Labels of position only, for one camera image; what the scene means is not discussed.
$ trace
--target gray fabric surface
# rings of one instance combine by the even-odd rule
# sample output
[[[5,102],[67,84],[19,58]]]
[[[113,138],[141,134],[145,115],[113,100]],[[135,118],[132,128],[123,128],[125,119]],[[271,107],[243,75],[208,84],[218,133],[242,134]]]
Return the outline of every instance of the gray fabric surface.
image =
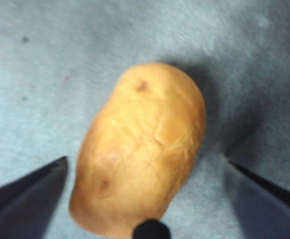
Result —
[[[173,238],[242,237],[222,160],[290,190],[290,0],[0,0],[0,185],[70,160],[45,239],[104,238],[68,213],[78,150],[119,75],[151,61],[192,76],[208,112]]]

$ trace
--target yellow potato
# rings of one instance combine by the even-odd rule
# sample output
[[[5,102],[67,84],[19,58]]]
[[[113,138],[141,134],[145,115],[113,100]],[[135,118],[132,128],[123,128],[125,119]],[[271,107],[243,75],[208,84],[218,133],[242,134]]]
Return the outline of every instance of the yellow potato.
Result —
[[[201,92],[183,71],[163,63],[126,71],[83,142],[70,201],[74,220],[121,238],[148,218],[160,219],[190,174],[205,115]]]

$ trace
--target dark speck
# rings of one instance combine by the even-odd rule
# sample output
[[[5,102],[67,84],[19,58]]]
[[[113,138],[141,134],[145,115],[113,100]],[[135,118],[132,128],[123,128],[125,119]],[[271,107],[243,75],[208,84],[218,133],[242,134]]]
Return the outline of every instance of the dark speck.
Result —
[[[100,183],[100,189],[104,190],[108,187],[109,183],[107,181],[102,181]]]
[[[30,39],[26,36],[22,37],[22,43],[27,43]]]
[[[140,80],[136,86],[137,91],[144,91],[147,89],[147,81]]]

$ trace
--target black object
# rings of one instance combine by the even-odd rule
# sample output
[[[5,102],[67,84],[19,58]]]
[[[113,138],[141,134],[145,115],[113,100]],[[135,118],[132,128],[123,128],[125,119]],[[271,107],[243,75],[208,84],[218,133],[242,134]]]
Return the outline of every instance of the black object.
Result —
[[[225,188],[247,239],[290,239],[290,192],[224,162]]]
[[[149,219],[139,224],[133,233],[133,239],[170,239],[170,232],[166,225]]]
[[[40,239],[61,196],[66,157],[0,188],[0,239]]]

